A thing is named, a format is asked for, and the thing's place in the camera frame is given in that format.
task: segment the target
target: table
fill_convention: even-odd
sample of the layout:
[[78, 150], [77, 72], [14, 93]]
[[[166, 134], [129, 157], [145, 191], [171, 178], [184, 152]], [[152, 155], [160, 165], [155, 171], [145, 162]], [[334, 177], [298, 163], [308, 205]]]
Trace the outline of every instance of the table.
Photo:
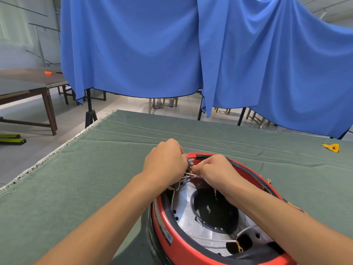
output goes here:
[[[329, 138], [117, 111], [0, 193], [1, 261], [33, 264], [122, 190], [149, 151], [171, 137], [186, 152], [222, 153], [243, 163], [270, 178], [289, 202], [353, 237], [352, 142], [340, 141], [334, 153], [321, 146]], [[145, 218], [111, 264], [152, 264]]]
[[[52, 75], [46, 75], [44, 71], [50, 71]], [[0, 122], [12, 124], [24, 124], [49, 127], [53, 136], [56, 135], [58, 126], [55, 120], [55, 113], [50, 96], [50, 88], [63, 87], [68, 84], [59, 67], [42, 67], [29, 69], [0, 70], [0, 105], [42, 95], [46, 108], [49, 124], [34, 123], [28, 121], [17, 121], [0, 118]]]

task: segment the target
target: hand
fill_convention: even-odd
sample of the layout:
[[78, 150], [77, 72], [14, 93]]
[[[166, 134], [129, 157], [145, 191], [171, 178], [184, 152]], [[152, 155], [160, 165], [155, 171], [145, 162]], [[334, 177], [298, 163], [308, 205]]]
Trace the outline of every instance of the hand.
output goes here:
[[152, 149], [145, 159], [142, 174], [164, 190], [181, 180], [187, 168], [188, 155], [171, 138]]
[[223, 155], [213, 155], [192, 167], [197, 175], [202, 175], [206, 182], [224, 196], [232, 184], [247, 184], [245, 180]]

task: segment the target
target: forearm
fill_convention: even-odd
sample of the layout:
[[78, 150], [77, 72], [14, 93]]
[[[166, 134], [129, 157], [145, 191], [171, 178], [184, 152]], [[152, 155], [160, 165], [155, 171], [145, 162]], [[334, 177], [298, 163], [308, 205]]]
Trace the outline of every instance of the forearm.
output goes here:
[[153, 199], [163, 190], [135, 176], [112, 200], [43, 256], [36, 265], [108, 264]]
[[353, 240], [250, 184], [229, 187], [226, 198], [300, 265], [351, 264]]

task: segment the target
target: fabric fringe edge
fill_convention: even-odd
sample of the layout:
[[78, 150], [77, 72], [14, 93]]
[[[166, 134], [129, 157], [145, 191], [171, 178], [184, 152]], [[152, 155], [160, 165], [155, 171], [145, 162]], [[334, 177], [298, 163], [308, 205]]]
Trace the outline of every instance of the fabric fringe edge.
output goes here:
[[96, 125], [98, 125], [101, 121], [103, 121], [104, 119], [106, 119], [107, 117], [111, 116], [113, 113], [115, 113], [117, 110], [111, 111], [110, 113], [108, 113], [106, 116], [98, 119], [97, 121], [95, 121], [93, 124], [91, 124], [89, 127], [85, 128], [84, 130], [82, 130], [80, 133], [78, 133], [76, 136], [74, 136], [72, 139], [68, 140], [67, 142], [65, 142], [63, 145], [61, 145], [60, 147], [58, 147], [56, 150], [52, 151], [51, 153], [49, 153], [47, 156], [45, 156], [44, 158], [42, 158], [41, 160], [39, 160], [35, 165], [33, 165], [32, 167], [30, 167], [29, 169], [26, 169], [25, 171], [23, 171], [21, 174], [19, 174], [17, 177], [15, 177], [14, 180], [12, 180], [11, 182], [7, 183], [5, 186], [0, 188], [0, 194], [4, 191], [6, 191], [10, 186], [16, 184], [17, 182], [19, 182], [23, 177], [25, 177], [26, 175], [29, 174], [29, 172], [31, 172], [32, 170], [38, 168], [39, 166], [41, 166], [42, 164], [44, 164], [49, 158], [51, 158], [52, 156], [54, 156], [55, 154], [57, 154], [59, 151], [61, 151], [62, 149], [64, 149], [67, 145], [69, 145], [71, 142], [73, 142], [74, 140], [76, 140], [77, 138], [81, 137], [83, 134], [85, 134], [88, 130], [92, 129], [93, 127], [95, 127]]

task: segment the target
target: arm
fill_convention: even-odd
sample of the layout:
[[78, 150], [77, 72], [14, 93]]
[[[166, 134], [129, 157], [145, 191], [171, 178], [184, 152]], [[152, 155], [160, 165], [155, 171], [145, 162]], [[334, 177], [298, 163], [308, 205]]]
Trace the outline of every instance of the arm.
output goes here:
[[352, 263], [353, 240], [255, 187], [224, 156], [212, 156], [192, 170], [203, 175], [300, 265]]
[[146, 157], [142, 173], [35, 265], [108, 264], [148, 205], [178, 182], [187, 166], [178, 142], [161, 142]]

